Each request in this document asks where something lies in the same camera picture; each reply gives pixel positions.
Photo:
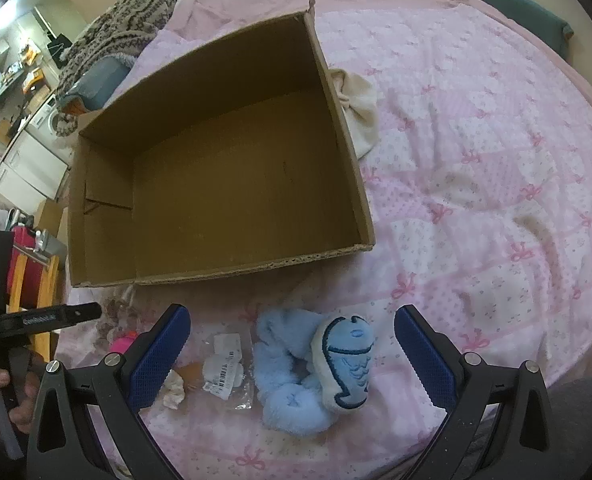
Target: teal headboard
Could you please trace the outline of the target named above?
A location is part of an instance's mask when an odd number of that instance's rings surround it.
[[[560,57],[567,59],[567,41],[574,35],[574,31],[565,20],[531,0],[483,1],[538,36]]]

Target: open cardboard box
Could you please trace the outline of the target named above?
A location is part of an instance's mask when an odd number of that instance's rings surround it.
[[[211,41],[80,133],[72,284],[165,283],[374,245],[345,117],[306,10]]]

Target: cabinet handle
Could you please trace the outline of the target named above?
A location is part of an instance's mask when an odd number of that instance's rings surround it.
[[[6,174],[7,174],[7,170],[2,170],[2,175],[0,176],[0,183],[2,182],[2,180]]]

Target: ceiling light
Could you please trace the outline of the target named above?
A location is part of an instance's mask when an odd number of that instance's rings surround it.
[[[9,0],[0,7],[0,30],[5,28],[15,19],[16,0]]]

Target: plastic bag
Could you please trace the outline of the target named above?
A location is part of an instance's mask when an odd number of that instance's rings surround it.
[[[178,368],[185,388],[196,394],[218,397],[225,410],[248,410],[252,407],[254,386],[250,374],[252,339],[249,328],[231,324],[204,342],[199,362]]]

